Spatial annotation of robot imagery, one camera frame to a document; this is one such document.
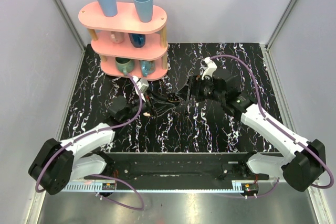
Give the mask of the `black earbud charging case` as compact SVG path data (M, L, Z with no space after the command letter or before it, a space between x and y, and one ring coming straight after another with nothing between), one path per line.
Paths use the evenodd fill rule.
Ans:
M167 100L171 103L180 103L180 98L174 93L169 93L167 95Z

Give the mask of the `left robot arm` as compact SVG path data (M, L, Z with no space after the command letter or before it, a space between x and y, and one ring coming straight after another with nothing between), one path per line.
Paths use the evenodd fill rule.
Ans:
M36 181L38 191L50 195L62 191L72 180L93 174L107 180L113 175L113 162L95 150L112 143L140 114L155 118L179 103L180 99L172 93L161 96L147 92L131 103L117 96L108 107L107 118L93 129L67 140L48 139L30 165L28 174Z

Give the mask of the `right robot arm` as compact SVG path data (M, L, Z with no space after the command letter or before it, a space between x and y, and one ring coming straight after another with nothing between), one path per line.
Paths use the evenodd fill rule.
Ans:
M177 92L183 100L212 100L224 112L252 128L271 143L281 156L251 154L238 167L239 176L250 180L256 174L279 177L297 191L305 191L326 171L325 145L315 139L309 141L275 120L256 100L240 91L235 78L226 70L216 70L211 76L190 76Z

